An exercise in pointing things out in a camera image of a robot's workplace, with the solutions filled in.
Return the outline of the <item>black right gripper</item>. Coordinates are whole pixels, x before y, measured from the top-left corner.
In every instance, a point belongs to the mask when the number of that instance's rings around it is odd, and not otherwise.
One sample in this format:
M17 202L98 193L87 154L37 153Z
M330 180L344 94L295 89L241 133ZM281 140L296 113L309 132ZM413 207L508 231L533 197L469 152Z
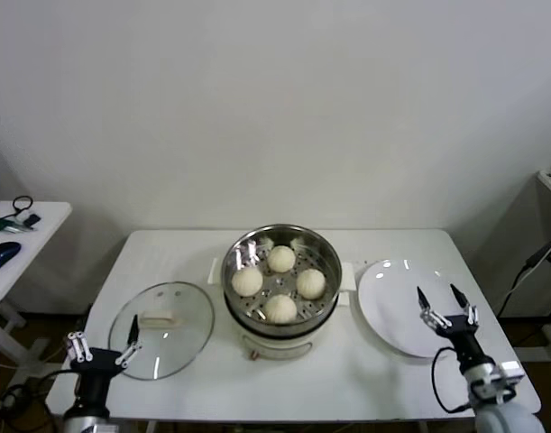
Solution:
M417 286L420 317L430 328L438 328L438 335L449 340L456 351L460 371L466 372L482 364L494 364L476 339L478 310L454 284L450 288L465 315L444 317L431 308L422 289Z

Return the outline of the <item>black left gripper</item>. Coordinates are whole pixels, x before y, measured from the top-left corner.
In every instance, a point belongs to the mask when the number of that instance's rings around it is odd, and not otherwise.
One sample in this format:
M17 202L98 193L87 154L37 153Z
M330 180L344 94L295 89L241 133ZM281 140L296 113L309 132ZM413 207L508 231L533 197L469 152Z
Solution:
M106 407L111 381L129 365L142 348L139 342L139 318L133 321L127 338L127 347L120 353L107 349L91 348L82 331L67 335L67 354L70 368L78 375L75 405L83 408Z

